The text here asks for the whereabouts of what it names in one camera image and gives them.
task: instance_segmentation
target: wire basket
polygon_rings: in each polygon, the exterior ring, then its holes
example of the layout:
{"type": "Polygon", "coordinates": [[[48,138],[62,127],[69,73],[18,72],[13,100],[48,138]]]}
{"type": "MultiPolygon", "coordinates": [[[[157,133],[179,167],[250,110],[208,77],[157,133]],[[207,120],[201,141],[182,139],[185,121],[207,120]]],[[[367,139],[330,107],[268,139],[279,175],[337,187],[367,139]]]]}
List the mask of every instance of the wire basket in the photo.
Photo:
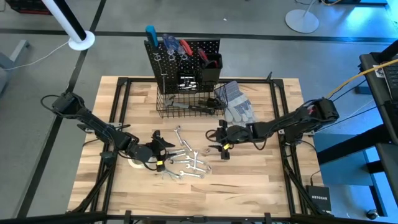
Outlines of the wire basket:
{"type": "Polygon", "coordinates": [[[227,107],[224,84],[200,86],[196,92],[179,91],[178,94],[163,94],[157,87],[156,110],[161,118],[223,116],[227,107]]]}

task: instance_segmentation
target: black pegboard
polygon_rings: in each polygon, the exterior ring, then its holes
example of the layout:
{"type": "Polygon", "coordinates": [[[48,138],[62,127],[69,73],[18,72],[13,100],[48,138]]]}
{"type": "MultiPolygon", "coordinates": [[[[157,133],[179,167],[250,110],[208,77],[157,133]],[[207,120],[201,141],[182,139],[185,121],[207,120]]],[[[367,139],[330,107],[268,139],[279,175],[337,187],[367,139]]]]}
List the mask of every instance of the black pegboard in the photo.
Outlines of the black pegboard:
{"type": "Polygon", "coordinates": [[[155,79],[157,85],[159,86],[159,89],[163,90],[163,76],[160,72],[159,64],[162,68],[162,73],[167,74],[165,76],[165,86],[176,86],[175,88],[165,88],[166,94],[178,93],[177,71],[194,70],[196,74],[201,74],[198,48],[202,48],[206,52],[206,54],[217,54],[220,49],[220,39],[185,39],[185,41],[187,41],[188,45],[193,51],[193,55],[188,56],[189,60],[181,60],[179,54],[177,52],[174,52],[175,60],[170,61],[167,49],[165,48],[163,41],[159,41],[159,55],[161,57],[161,60],[159,62],[155,60],[155,55],[153,54],[152,48],[150,47],[148,41],[144,41],[150,65],[152,66],[152,70],[154,71],[155,79]]]}

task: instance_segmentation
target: wooden tabletop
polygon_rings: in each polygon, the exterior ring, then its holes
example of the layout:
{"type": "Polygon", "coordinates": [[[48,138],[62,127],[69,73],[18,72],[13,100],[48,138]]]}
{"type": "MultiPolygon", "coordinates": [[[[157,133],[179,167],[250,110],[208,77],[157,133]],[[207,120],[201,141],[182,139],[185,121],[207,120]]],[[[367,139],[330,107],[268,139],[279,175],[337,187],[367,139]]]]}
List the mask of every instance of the wooden tabletop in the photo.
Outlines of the wooden tabletop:
{"type": "MultiPolygon", "coordinates": [[[[118,78],[101,79],[93,113],[103,121],[109,120],[118,78]]],[[[289,111],[293,111],[303,103],[300,83],[297,78],[285,78],[284,83],[289,111]]],[[[216,129],[218,120],[209,117],[162,119],[155,107],[156,89],[156,83],[132,84],[124,122],[131,124],[131,127],[123,131],[139,137],[140,143],[146,143],[159,129],[161,136],[179,149],[173,129],[181,125],[182,138],[199,151],[198,159],[209,163],[212,172],[204,179],[184,177],[175,181],[166,175],[162,178],[160,173],[154,171],[135,169],[127,159],[119,157],[109,214],[124,215],[126,210],[131,210],[135,215],[263,217],[265,212],[269,212],[272,217],[290,216],[276,134],[267,140],[264,150],[258,151],[251,143],[235,145],[231,150],[231,160],[222,161],[217,150],[206,153],[211,142],[205,138],[205,132],[216,129]]],[[[251,101],[258,121],[274,119],[269,85],[239,84],[239,89],[251,101]]],[[[277,97],[282,114],[280,97],[277,97]]],[[[119,99],[119,109],[122,100],[123,94],[119,99]]],[[[95,139],[94,134],[88,134],[86,141],[92,139],[95,139]]],[[[313,143],[309,137],[303,140],[313,143]]],[[[68,209],[75,208],[94,186],[102,149],[103,144],[99,141],[83,148],[68,209]]],[[[316,152],[303,143],[297,146],[297,156],[303,184],[309,184],[311,174],[319,170],[316,152]]],[[[176,173],[179,170],[189,171],[185,164],[171,165],[166,162],[166,166],[176,173]]],[[[322,185],[320,173],[314,175],[313,180],[316,185],[322,185]]],[[[298,193],[293,183],[292,188],[296,211],[300,212],[298,193]]],[[[102,207],[102,196],[103,191],[99,209],[102,207]]]]}

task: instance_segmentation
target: pile of wrenches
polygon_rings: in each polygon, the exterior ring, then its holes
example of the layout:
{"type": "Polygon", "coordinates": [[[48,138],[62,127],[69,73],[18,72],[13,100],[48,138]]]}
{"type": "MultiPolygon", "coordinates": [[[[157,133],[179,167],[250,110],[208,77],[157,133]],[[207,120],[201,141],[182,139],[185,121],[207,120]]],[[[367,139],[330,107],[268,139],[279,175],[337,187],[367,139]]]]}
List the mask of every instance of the pile of wrenches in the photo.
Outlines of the pile of wrenches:
{"type": "Polygon", "coordinates": [[[189,175],[192,177],[198,177],[198,178],[205,178],[205,174],[209,174],[211,171],[211,167],[204,161],[198,160],[198,151],[194,151],[192,147],[188,144],[186,140],[183,140],[180,136],[180,130],[181,127],[178,125],[174,131],[177,135],[178,141],[180,142],[181,146],[185,146],[184,149],[179,149],[179,150],[174,150],[174,151],[168,151],[170,154],[175,154],[174,156],[170,157],[170,163],[171,164],[186,164],[187,169],[191,169],[193,173],[189,172],[184,172],[183,170],[180,170],[179,174],[175,174],[169,170],[165,170],[164,172],[178,180],[182,179],[182,176],[184,175],[189,175]],[[176,158],[179,157],[185,157],[184,160],[175,160],[176,158]]]}

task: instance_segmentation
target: gray floor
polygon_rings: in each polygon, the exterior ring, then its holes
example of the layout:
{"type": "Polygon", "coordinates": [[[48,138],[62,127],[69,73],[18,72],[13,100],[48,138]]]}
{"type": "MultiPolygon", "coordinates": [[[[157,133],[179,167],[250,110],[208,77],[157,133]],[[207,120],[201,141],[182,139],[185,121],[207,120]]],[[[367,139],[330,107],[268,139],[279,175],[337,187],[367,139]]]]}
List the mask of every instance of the gray floor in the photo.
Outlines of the gray floor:
{"type": "MultiPolygon", "coordinates": [[[[91,25],[99,2],[68,1],[86,29],[91,25]]],[[[154,24],[159,32],[301,35],[287,28],[284,22],[286,12],[296,8],[305,6],[293,0],[189,3],[183,0],[113,0],[106,3],[97,30],[142,32],[146,25],[154,24]]],[[[389,10],[383,7],[326,7],[316,3],[312,11],[320,19],[320,28],[309,35],[398,37],[396,18],[389,10]]],[[[0,21],[0,28],[61,29],[51,16],[18,14],[9,8],[0,12],[0,21]]],[[[22,60],[25,63],[33,62],[67,41],[62,35],[0,34],[0,51],[9,55],[19,39],[31,43],[22,60]]],[[[74,91],[85,99],[87,107],[93,107],[102,75],[153,74],[143,40],[143,37],[96,37],[74,91]]],[[[264,77],[273,71],[275,77],[299,78],[304,98],[309,100],[326,95],[357,74],[359,55],[377,52],[386,46],[386,43],[364,42],[222,39],[222,76],[264,77]]],[[[3,170],[0,172],[0,218],[15,215],[53,121],[53,115],[40,106],[39,100],[44,95],[59,94],[66,88],[78,56],[78,52],[63,47],[48,59],[19,69],[0,98],[0,142],[5,155],[0,159],[0,170],[3,170]]],[[[353,81],[347,88],[361,80],[353,81]]],[[[345,118],[366,104],[361,111],[372,107],[370,101],[370,96],[350,93],[337,101],[336,106],[340,116],[345,118]]],[[[370,116],[372,113],[374,111],[363,117],[380,122],[370,116]]],[[[326,129],[324,133],[358,134],[371,125],[362,123],[345,128],[354,121],[356,118],[326,129]]],[[[74,121],[62,123],[29,215],[65,212],[85,138],[75,125],[74,121]]]]}

